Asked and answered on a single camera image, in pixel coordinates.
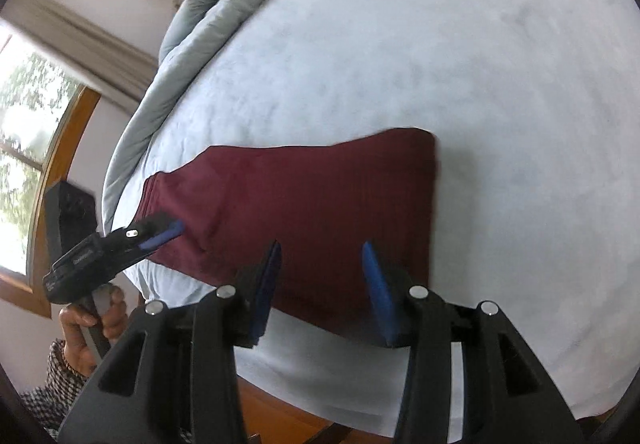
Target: tree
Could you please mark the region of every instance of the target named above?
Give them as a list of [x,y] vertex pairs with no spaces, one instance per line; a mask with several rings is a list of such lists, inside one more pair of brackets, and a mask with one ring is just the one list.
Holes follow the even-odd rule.
[[[26,106],[34,111],[48,109],[59,119],[78,87],[78,82],[68,77],[59,66],[31,53],[0,87],[0,126],[12,106]],[[3,130],[0,128],[1,141],[29,159],[38,161],[29,146],[21,146],[19,138],[6,136]],[[39,181],[39,170],[0,151],[0,216],[17,226],[24,252]]]

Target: maroon shirt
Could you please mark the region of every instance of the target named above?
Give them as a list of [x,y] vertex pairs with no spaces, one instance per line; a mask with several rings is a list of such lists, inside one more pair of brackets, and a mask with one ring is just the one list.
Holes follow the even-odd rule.
[[282,244],[273,306],[340,333],[369,310],[362,244],[427,285],[435,139],[394,129],[335,146],[212,146],[146,180],[136,219],[164,210],[183,236],[149,259],[206,283],[232,283]]

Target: finger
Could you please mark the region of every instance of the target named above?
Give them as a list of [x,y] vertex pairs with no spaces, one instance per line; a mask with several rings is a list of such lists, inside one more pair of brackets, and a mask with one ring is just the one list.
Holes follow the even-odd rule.
[[127,329],[127,319],[124,318],[118,325],[105,328],[102,333],[111,343],[116,341],[122,333]]
[[97,320],[78,305],[67,305],[58,315],[66,344],[70,347],[84,346],[84,338],[80,326],[91,327]]
[[104,328],[117,326],[123,321],[127,321],[127,304],[124,302],[111,305],[109,310],[102,316],[102,326]]
[[122,303],[124,301],[124,291],[117,285],[113,285],[111,290],[111,304]]
[[67,305],[58,316],[60,323],[64,325],[81,325],[83,327],[93,327],[98,320],[79,305]]

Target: wooden window frame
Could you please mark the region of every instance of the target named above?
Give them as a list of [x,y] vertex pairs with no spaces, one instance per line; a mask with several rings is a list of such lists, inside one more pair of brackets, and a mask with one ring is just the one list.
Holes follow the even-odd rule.
[[45,318],[51,318],[51,304],[44,296],[42,278],[48,273],[51,264],[42,203],[44,191],[60,179],[68,177],[76,149],[98,101],[98,92],[82,88],[67,107],[51,140],[31,211],[26,276],[4,268],[0,270],[0,299]]

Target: curtain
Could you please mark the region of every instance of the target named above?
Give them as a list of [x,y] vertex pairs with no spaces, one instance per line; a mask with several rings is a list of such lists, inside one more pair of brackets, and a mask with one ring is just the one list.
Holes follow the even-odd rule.
[[0,16],[44,53],[129,112],[158,70],[156,60],[53,0],[7,0]]

